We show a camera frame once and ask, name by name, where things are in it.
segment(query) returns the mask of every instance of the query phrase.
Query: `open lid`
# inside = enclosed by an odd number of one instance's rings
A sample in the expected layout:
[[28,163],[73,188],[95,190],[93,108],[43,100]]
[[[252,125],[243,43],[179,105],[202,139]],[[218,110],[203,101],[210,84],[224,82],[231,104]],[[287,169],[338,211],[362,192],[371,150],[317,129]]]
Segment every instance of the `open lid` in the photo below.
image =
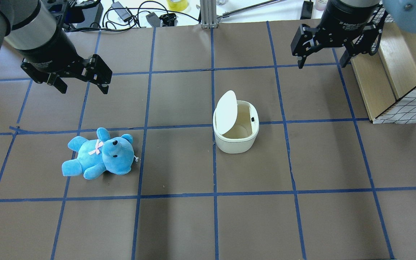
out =
[[218,101],[216,111],[214,112],[216,129],[218,133],[224,135],[235,124],[237,120],[237,97],[232,90],[227,91]]

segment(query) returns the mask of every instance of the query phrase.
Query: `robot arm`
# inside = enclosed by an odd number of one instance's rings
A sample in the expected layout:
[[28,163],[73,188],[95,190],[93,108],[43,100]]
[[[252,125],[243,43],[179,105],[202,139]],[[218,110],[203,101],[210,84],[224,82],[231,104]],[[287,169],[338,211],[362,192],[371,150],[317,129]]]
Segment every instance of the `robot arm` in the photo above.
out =
[[21,68],[36,83],[47,82],[65,93],[61,78],[74,77],[107,94],[110,68],[97,54],[79,56],[59,23],[63,21],[57,22],[41,0],[0,0],[0,48],[4,38],[22,54]]
[[360,53],[374,55],[372,46],[377,38],[380,41],[388,13],[401,29],[416,33],[416,0],[384,0],[383,6],[386,12],[375,23],[370,18],[380,9],[380,0],[329,0],[320,24],[316,28],[302,24],[295,34],[291,51],[298,58],[298,67],[302,69],[306,58],[323,48],[344,46],[343,67]]

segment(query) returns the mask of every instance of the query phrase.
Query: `black connector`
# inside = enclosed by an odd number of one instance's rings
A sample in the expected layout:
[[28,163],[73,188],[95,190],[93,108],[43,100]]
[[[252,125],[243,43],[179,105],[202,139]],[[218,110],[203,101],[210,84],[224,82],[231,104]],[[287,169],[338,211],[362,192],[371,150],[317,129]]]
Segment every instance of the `black connector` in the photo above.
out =
[[115,3],[112,3],[112,8],[115,8],[115,12],[117,12],[118,16],[124,21],[128,22],[132,19],[131,14],[126,9],[123,9],[124,7],[120,4],[120,2],[116,1]]
[[314,7],[314,3],[312,2],[312,0],[304,1],[303,8],[301,9],[301,18],[299,19],[300,20],[311,19],[313,7]]

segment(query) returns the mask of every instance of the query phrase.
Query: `metal rod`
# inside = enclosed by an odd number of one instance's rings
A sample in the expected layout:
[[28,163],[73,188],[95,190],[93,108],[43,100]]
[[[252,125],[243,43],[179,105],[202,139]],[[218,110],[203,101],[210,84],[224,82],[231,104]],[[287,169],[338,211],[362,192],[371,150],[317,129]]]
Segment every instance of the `metal rod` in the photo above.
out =
[[240,8],[240,9],[237,9],[237,10],[233,10],[233,11],[230,11],[230,12],[226,12],[226,13],[223,13],[223,15],[218,16],[218,22],[222,18],[227,18],[229,16],[233,16],[233,15],[236,15],[236,14],[239,14],[239,13],[245,13],[249,10],[254,10],[256,8],[259,8],[259,7],[265,7],[266,5],[272,5],[272,4],[283,2],[283,1],[286,1],[286,0],[270,0],[270,1],[266,1],[266,2],[263,2],[263,3],[256,4],[256,5],[251,5],[251,6],[247,6],[247,7]]

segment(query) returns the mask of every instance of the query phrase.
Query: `stuffed animal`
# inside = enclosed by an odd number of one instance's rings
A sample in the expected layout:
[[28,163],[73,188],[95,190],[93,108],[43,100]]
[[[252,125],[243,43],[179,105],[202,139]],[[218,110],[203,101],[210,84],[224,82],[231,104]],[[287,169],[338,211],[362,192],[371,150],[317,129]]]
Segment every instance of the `stuffed animal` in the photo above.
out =
[[68,142],[68,148],[78,153],[74,160],[62,164],[64,176],[79,176],[85,179],[96,179],[103,172],[109,171],[119,176],[129,173],[134,156],[133,137],[124,134],[118,138],[110,138],[107,129],[97,129],[97,140],[88,140],[77,136]]

